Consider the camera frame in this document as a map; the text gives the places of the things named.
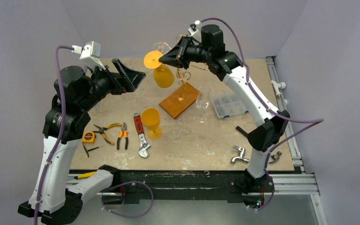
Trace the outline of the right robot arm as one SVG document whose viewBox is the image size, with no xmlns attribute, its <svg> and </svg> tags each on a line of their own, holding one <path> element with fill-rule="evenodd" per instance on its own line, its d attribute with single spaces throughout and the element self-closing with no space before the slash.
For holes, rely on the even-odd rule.
<svg viewBox="0 0 360 225">
<path fill-rule="evenodd" d="M 268 178 L 267 157 L 285 132 L 290 114 L 280 111 L 259 91 L 249 76 L 249 68 L 234 52 L 226 50 L 223 31 L 208 24 L 189 28 L 189 36 L 161 56 L 159 62 L 175 68 L 189 68 L 191 62 L 205 63 L 211 73 L 236 94 L 252 116 L 256 128 L 247 134 L 252 147 L 244 172 L 242 192 L 257 190 Z"/>
</svg>

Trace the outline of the yellow wine glass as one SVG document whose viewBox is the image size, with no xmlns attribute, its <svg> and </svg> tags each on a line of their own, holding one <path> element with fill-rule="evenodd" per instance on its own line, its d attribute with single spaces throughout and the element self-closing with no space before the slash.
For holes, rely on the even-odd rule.
<svg viewBox="0 0 360 225">
<path fill-rule="evenodd" d="M 163 89 L 169 88 L 174 83 L 172 71 L 164 65 L 159 59 L 163 54 L 157 50 L 150 51 L 143 59 L 146 68 L 153 70 L 153 78 L 157 86 Z"/>
<path fill-rule="evenodd" d="M 162 129 L 160 128 L 160 114 L 157 109 L 146 109 L 141 115 L 141 120 L 147 129 L 147 136 L 150 139 L 155 140 L 161 137 Z"/>
</svg>

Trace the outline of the clear wine glass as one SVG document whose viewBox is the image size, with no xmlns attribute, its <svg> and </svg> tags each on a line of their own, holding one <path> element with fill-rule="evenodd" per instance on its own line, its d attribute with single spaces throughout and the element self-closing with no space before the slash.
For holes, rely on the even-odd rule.
<svg viewBox="0 0 360 225">
<path fill-rule="evenodd" d="M 197 123 L 206 122 L 206 112 L 210 104 L 210 87 L 208 85 L 202 85 L 199 88 L 198 97 L 196 99 L 196 112 L 193 115 L 193 119 Z"/>
<path fill-rule="evenodd" d="M 154 49 L 158 52 L 161 52 L 162 54 L 166 54 L 167 52 L 169 52 L 172 47 L 167 43 L 167 42 L 156 42 L 153 45 Z"/>
</svg>

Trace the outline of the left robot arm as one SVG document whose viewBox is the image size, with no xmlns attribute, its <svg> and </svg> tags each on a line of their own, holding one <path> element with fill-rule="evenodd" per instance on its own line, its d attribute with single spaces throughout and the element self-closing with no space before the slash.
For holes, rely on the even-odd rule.
<svg viewBox="0 0 360 225">
<path fill-rule="evenodd" d="M 112 60 L 116 72 L 96 67 L 87 76 L 80 66 L 61 69 L 54 82 L 56 94 L 45 116 L 44 150 L 38 180 L 29 200 L 18 213 L 46 225 L 65 225 L 76 220 L 83 205 L 101 190 L 117 191 L 121 186 L 119 170 L 103 165 L 86 180 L 67 187 L 71 162 L 80 145 L 89 110 L 108 94 L 134 92 L 146 74 L 132 70 L 119 59 Z"/>
</svg>

